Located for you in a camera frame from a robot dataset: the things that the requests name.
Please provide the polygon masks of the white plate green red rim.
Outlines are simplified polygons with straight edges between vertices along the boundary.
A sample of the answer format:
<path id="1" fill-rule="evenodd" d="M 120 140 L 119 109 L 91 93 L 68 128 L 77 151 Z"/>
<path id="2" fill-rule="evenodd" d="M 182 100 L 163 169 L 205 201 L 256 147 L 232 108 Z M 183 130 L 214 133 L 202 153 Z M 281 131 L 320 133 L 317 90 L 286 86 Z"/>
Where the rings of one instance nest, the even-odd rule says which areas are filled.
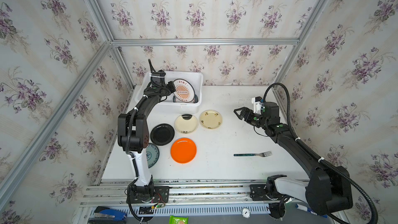
<path id="1" fill-rule="evenodd" d="M 195 104 L 199 101 L 198 96 L 195 95 L 194 99 L 190 101 L 189 103 Z M 179 100 L 175 95 L 173 96 L 173 103 L 184 103 L 183 101 Z"/>

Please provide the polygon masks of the teal patterned plate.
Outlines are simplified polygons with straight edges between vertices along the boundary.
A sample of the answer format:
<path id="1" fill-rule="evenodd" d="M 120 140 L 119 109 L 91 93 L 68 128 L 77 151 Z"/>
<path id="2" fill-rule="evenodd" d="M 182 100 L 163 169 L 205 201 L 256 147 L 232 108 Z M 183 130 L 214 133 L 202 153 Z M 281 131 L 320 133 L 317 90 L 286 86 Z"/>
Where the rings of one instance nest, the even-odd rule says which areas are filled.
<path id="1" fill-rule="evenodd" d="M 146 156 L 147 156 L 148 168 L 152 168 L 159 159 L 160 156 L 159 148 L 156 145 L 149 143 L 146 148 Z"/>

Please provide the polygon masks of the orange plate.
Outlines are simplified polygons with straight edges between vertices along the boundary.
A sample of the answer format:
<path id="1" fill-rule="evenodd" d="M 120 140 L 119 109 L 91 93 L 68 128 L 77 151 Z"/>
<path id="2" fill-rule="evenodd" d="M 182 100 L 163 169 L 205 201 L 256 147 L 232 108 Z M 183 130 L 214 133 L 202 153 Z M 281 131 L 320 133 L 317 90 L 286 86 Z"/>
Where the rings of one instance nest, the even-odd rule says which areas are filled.
<path id="1" fill-rule="evenodd" d="M 171 147 L 172 159 L 180 164 L 191 162 L 197 154 L 195 142 L 189 138 L 181 138 L 175 141 Z"/>

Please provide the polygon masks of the cream plate with small motifs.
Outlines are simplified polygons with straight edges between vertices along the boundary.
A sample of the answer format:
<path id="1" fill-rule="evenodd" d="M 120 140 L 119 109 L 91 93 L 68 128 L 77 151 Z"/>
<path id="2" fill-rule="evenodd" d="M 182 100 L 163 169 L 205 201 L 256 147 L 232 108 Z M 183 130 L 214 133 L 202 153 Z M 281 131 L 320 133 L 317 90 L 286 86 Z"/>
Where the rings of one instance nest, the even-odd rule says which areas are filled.
<path id="1" fill-rule="evenodd" d="M 215 110 L 206 110 L 200 114 L 199 122 L 205 129 L 217 129 L 223 123 L 222 115 Z"/>

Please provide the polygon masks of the white plate with sunburst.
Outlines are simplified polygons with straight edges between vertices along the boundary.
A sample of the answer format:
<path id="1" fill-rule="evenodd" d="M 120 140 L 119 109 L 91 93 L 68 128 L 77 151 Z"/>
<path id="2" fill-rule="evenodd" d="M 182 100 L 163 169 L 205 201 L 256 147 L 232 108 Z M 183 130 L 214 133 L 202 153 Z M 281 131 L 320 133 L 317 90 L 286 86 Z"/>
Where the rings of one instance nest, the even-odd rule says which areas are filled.
<path id="1" fill-rule="evenodd" d="M 173 81 L 175 86 L 174 97 L 183 103 L 192 103 L 195 97 L 194 87 L 185 79 L 176 79 Z"/>

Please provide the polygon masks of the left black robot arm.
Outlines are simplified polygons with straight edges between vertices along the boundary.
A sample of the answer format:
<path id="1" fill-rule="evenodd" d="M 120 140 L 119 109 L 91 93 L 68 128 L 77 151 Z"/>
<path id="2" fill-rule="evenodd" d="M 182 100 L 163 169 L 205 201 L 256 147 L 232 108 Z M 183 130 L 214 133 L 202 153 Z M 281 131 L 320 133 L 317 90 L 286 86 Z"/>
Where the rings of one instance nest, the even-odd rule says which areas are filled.
<path id="1" fill-rule="evenodd" d="M 149 171 L 146 155 L 150 140 L 147 118 L 162 99 L 175 91 L 173 82 L 166 83 L 163 78 L 152 79 L 136 106 L 118 117 L 118 145 L 128 156 L 134 172 L 133 181 L 126 189 L 128 204 L 132 204 L 134 200 L 148 202 L 154 196 L 153 177 Z"/>

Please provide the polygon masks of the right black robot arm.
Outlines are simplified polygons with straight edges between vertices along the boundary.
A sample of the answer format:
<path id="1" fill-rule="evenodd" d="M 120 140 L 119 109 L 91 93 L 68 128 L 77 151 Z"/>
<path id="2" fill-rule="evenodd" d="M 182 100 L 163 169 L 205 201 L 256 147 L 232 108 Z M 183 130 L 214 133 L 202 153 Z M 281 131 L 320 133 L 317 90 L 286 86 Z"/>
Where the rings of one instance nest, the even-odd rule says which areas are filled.
<path id="1" fill-rule="evenodd" d="M 267 197 L 293 197 L 307 203 L 318 215 L 352 208 L 348 171 L 323 160 L 306 144 L 295 138 L 289 126 L 280 121 L 279 107 L 276 103 L 266 102 L 260 113 L 241 107 L 235 109 L 234 114 L 251 126 L 263 129 L 266 136 L 286 150 L 309 177 L 309 181 L 305 183 L 282 174 L 270 176 L 265 185 Z"/>

